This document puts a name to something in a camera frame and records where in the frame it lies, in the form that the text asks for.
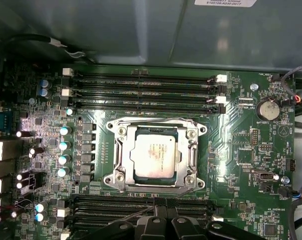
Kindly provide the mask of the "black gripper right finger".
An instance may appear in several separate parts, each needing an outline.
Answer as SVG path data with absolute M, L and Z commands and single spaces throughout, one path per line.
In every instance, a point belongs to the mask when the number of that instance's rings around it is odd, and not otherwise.
M 166 200 L 167 214 L 171 220 L 171 226 L 178 239 L 181 240 L 258 240 L 263 239 L 253 233 L 237 228 L 231 224 L 221 221 L 211 221 L 202 228 L 194 218 L 180 216 L 177 212 L 176 199 Z

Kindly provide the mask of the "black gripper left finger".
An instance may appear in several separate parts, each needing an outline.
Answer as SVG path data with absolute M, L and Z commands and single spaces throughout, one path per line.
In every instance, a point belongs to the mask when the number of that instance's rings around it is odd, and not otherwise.
M 167 233 L 167 200 L 156 198 L 153 201 L 155 215 L 138 219 L 135 225 L 128 219 L 117 220 L 103 228 L 93 231 L 83 240 L 164 240 Z

